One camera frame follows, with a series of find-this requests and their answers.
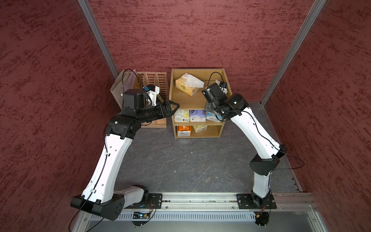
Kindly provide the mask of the yellow-green tissue pack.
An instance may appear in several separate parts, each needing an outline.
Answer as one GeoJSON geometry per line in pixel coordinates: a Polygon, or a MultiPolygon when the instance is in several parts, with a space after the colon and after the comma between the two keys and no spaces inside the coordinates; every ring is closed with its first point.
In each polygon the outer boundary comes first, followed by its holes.
{"type": "Polygon", "coordinates": [[[190,122],[189,110],[178,109],[174,115],[174,121],[176,123],[189,123],[190,122]]]}

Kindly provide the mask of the wooden three-tier shelf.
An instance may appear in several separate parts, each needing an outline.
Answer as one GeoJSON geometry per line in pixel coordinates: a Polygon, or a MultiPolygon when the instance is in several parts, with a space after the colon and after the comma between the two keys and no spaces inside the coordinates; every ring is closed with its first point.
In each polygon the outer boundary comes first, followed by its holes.
{"type": "MultiPolygon", "coordinates": [[[[201,90],[197,91],[193,96],[189,96],[176,88],[175,81],[183,74],[188,73],[205,83],[205,87],[213,84],[216,80],[228,83],[227,74],[224,68],[206,68],[206,69],[172,69],[170,81],[169,99],[180,104],[180,110],[203,110],[206,106],[206,99],[201,90]]],[[[190,122],[190,123],[176,123],[172,117],[174,137],[177,137],[177,126],[191,126],[191,135],[188,138],[220,138],[223,131],[224,122],[213,122],[207,120],[206,122],[190,122]],[[195,133],[193,126],[207,125],[208,129],[195,133]]]]}

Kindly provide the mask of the purple tissue pack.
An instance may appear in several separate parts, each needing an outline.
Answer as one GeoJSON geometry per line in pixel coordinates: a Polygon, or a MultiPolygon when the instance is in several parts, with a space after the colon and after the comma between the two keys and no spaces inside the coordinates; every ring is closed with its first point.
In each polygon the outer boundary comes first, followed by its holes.
{"type": "Polygon", "coordinates": [[[204,110],[190,110],[189,118],[190,122],[205,122],[206,112],[204,110]]]}

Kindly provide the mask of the yellow tissue box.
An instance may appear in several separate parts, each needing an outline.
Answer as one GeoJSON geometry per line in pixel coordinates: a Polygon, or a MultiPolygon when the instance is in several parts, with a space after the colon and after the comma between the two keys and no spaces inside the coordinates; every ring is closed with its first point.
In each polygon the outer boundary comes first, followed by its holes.
{"type": "Polygon", "coordinates": [[[193,96],[199,89],[204,88],[204,82],[191,74],[185,73],[176,79],[175,86],[185,94],[193,96]]]}

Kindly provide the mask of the orange white tissue box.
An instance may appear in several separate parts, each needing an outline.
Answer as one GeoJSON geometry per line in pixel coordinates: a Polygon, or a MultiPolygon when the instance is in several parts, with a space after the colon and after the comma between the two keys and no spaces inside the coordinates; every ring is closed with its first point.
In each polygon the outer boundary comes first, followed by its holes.
{"type": "Polygon", "coordinates": [[[177,126],[177,137],[189,137],[191,135],[191,126],[177,126]]]}

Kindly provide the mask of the blue tissue pack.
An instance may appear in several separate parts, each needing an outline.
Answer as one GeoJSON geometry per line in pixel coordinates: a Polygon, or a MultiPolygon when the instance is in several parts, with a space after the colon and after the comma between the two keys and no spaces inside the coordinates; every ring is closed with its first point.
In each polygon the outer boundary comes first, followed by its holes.
{"type": "Polygon", "coordinates": [[[206,111],[206,119],[213,122],[222,122],[222,118],[215,113],[206,111]]]}

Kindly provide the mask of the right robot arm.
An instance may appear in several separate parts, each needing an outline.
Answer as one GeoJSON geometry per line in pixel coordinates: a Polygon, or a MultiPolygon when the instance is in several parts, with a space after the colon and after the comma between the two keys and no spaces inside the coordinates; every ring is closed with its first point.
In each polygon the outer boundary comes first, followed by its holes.
{"type": "Polygon", "coordinates": [[[251,198],[256,207],[262,207],[271,194],[271,173],[284,156],[284,151],[259,123],[242,95],[236,93],[228,97],[216,83],[202,93],[206,99],[205,111],[216,114],[220,121],[231,120],[254,146],[257,155],[249,163],[254,172],[251,198]]]}

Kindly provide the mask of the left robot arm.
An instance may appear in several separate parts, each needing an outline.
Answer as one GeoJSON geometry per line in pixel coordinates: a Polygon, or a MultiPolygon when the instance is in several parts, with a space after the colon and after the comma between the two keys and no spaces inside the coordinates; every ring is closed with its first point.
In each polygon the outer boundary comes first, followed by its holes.
{"type": "Polygon", "coordinates": [[[179,109],[176,102],[157,98],[157,87],[123,92],[122,110],[109,120],[104,130],[104,147],[91,180],[83,193],[74,196],[71,207],[108,220],[116,220],[122,209],[147,206],[147,187],[134,185],[115,193],[114,187],[124,156],[143,123],[171,117],[179,109]]]}

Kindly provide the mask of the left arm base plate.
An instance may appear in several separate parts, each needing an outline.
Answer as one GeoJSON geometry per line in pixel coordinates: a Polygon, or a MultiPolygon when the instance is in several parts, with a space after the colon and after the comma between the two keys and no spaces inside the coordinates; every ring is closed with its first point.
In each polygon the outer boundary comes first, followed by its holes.
{"type": "Polygon", "coordinates": [[[145,193],[139,203],[132,204],[127,209],[161,209],[162,193],[145,193]]]}

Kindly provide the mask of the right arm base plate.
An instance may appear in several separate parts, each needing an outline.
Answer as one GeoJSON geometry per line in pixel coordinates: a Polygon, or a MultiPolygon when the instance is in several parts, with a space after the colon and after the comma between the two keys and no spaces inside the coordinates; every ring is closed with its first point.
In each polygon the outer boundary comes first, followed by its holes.
{"type": "Polygon", "coordinates": [[[270,192],[265,198],[260,198],[254,193],[237,194],[236,197],[239,209],[277,209],[274,197],[270,192]]]}

